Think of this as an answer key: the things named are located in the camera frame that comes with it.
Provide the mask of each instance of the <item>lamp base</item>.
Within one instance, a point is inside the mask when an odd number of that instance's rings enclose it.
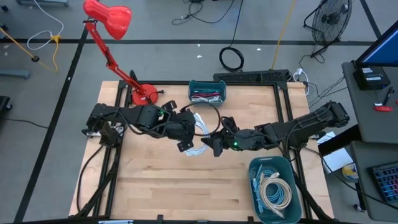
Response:
[[[142,84],[141,87],[145,90],[145,93],[140,94],[137,91],[133,91],[132,102],[135,105],[148,105],[150,102],[155,104],[158,99],[156,88],[150,84]]]

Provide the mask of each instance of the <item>white wire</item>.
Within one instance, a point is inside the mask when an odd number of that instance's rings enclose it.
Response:
[[[309,82],[308,76],[307,76],[307,74],[304,72],[304,70],[302,70],[301,68],[298,68],[297,71],[293,74],[293,80],[294,80],[295,82],[298,82],[298,81],[300,80],[300,75],[301,75],[301,74],[304,74],[304,76],[305,76],[305,81],[308,83],[308,82]],[[310,93],[310,89],[309,89],[309,87],[307,87],[307,90],[306,90],[306,92],[305,92],[305,95],[308,96],[309,93]]]
[[[271,209],[275,214],[277,214],[278,216],[280,216],[281,218],[284,218],[284,214],[282,212],[280,212],[281,210],[285,209],[289,203],[292,201],[292,189],[290,188],[289,184],[278,178],[279,173],[276,172],[274,174],[272,174],[270,177],[264,177],[264,174],[261,174],[261,178],[260,178],[260,188],[259,188],[259,192],[260,192],[260,197],[261,200],[264,202],[264,204]],[[284,199],[282,201],[281,204],[279,205],[275,205],[272,202],[269,201],[268,197],[267,197],[267,187],[270,184],[277,184],[280,187],[283,188],[284,190]]]
[[[57,35],[60,35],[61,34],[61,32],[63,31],[63,23],[61,22],[61,21],[59,21],[57,18],[55,18],[55,17],[53,17],[53,16],[51,16],[50,14],[48,14],[47,12],[45,12],[41,7],[40,7],[40,5],[37,3],[37,1],[36,0],[33,0],[35,3],[36,3],[36,5],[37,5],[37,7],[39,7],[39,9],[44,13],[44,14],[46,14],[46,15],[48,15],[49,17],[51,17],[52,19],[54,19],[55,21],[57,21],[57,22],[59,22],[60,24],[61,24],[61,30],[60,30],[60,32],[57,34]],[[40,34],[43,34],[43,33],[46,33],[46,32],[48,32],[49,34],[50,34],[50,37],[52,37],[53,35],[52,35],[52,32],[51,31],[49,31],[49,30],[43,30],[43,31],[41,31],[41,32],[38,32],[37,34],[35,34],[35,35],[33,35],[32,37],[30,37],[28,40],[27,40],[27,48],[28,49],[30,49],[30,50],[39,50],[39,49],[41,49],[41,48],[43,48],[44,46],[46,46],[48,43],[50,43],[51,42],[51,38],[49,39],[49,41],[47,41],[45,44],[43,44],[43,45],[41,45],[40,47],[37,47],[37,48],[32,48],[32,47],[30,47],[30,45],[29,45],[29,42],[33,39],[33,38],[35,38],[35,37],[37,37],[38,35],[40,35]]]
[[[200,97],[200,96],[192,96],[191,97],[191,102],[209,102],[209,103],[222,103],[223,100],[221,99],[220,96],[211,96],[211,97]]]
[[[195,117],[195,121],[196,121],[195,125],[198,126],[203,131],[203,134],[208,134],[209,130],[207,129],[206,124],[205,124],[205,122],[203,122],[203,120],[201,119],[200,115],[198,113],[195,113],[193,115],[193,117]],[[184,151],[184,153],[187,156],[199,156],[206,149],[207,149],[207,145],[203,144],[202,147],[199,148],[199,149],[190,148],[190,149]]]

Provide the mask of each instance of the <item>monitor screen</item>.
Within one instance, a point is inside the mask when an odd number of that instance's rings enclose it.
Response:
[[[366,55],[362,63],[398,65],[398,30]]]
[[[398,21],[356,60],[358,67],[398,67]]]

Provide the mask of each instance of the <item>teal plastic basket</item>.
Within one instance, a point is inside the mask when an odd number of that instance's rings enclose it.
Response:
[[[272,170],[274,172],[279,172],[279,178],[285,180],[292,189],[292,201],[290,204],[281,211],[285,218],[281,218],[276,215],[271,210],[266,210],[260,213],[257,204],[257,196],[254,193],[253,178],[256,177],[258,169],[261,166],[261,172],[263,170]],[[249,182],[252,196],[253,209],[256,212],[257,217],[261,222],[266,224],[276,224],[276,223],[297,223],[301,218],[301,204],[299,195],[297,193],[296,184],[294,182],[294,176],[290,162],[282,156],[269,156],[269,157],[258,157],[253,159],[249,165]],[[267,188],[267,195],[273,194],[276,190],[275,185],[270,185]]]
[[[223,100],[222,103],[211,103],[214,106],[221,106],[226,100],[226,83],[221,80],[219,82],[197,82],[191,80],[188,88],[188,99],[191,100],[193,92],[195,90],[218,90],[220,91],[220,97]]]

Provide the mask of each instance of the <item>coiled cable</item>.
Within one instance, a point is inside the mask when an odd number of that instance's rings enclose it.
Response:
[[[254,192],[256,193],[257,203],[260,213],[263,208],[273,211],[276,215],[284,218],[281,210],[285,209],[292,201],[292,189],[289,184],[278,178],[279,173],[271,170],[261,171],[260,166],[256,178],[253,179]],[[275,184],[277,187],[273,195],[267,195],[267,187]]]
[[[223,100],[220,96],[212,96],[208,98],[204,98],[201,96],[192,96],[191,102],[209,102],[209,103],[222,103]]]
[[[242,52],[240,52],[238,49],[235,49],[235,48],[231,47],[231,46],[234,44],[234,41],[235,41],[236,29],[238,28],[239,18],[241,17],[242,5],[243,5],[243,0],[241,0],[241,5],[240,5],[240,7],[239,7],[238,18],[236,19],[234,35],[233,35],[233,37],[232,37],[231,44],[230,44],[228,47],[224,47],[223,49],[221,49],[221,51],[220,51],[220,53],[219,53],[219,55],[218,55],[218,58],[219,58],[219,60],[220,60],[221,65],[222,65],[225,69],[227,69],[228,71],[230,71],[230,72],[239,72],[239,71],[242,70],[243,65],[244,65],[244,58],[243,58]],[[226,50],[232,50],[232,51],[239,57],[239,59],[241,60],[241,63],[240,63],[240,65],[239,65],[238,67],[236,67],[236,68],[231,68],[231,67],[227,66],[227,65],[224,63],[223,54],[224,54],[224,52],[225,52]]]
[[[201,119],[200,115],[199,115],[198,113],[195,113],[195,114],[193,115],[193,117],[195,118],[195,121],[196,121],[195,125],[198,126],[198,127],[203,131],[203,134],[208,134],[208,133],[209,133],[209,130],[207,129],[206,124],[205,124],[205,122]],[[207,149],[207,145],[206,145],[206,144],[203,144],[202,147],[200,147],[200,148],[198,148],[198,149],[190,148],[190,149],[184,151],[184,153],[185,153],[187,156],[199,156],[199,155],[202,154],[206,149]]]

